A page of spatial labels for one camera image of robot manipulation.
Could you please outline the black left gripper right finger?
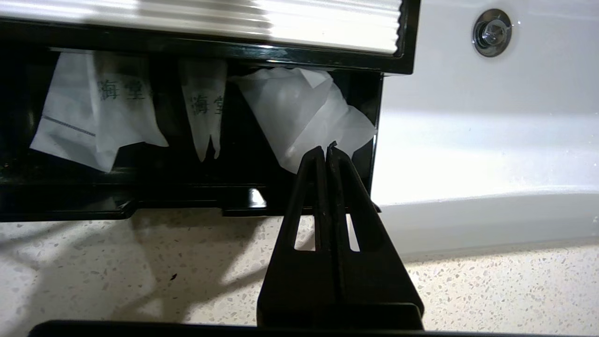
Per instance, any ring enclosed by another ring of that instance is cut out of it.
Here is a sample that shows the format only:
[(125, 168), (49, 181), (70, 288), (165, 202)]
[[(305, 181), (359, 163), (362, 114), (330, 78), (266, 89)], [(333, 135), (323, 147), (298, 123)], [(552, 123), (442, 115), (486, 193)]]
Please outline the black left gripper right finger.
[(336, 306), (352, 328), (423, 329), (424, 304), (349, 156), (327, 149)]

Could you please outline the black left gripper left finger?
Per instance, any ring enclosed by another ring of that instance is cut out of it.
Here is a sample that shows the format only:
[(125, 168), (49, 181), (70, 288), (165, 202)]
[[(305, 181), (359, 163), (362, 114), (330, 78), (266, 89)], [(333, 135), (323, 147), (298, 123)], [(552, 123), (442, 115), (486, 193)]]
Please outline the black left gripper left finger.
[[(304, 201), (314, 190), (315, 250), (295, 249)], [(332, 267), (331, 213), (322, 147), (305, 153), (257, 299), (260, 328), (312, 328), (336, 300)]]

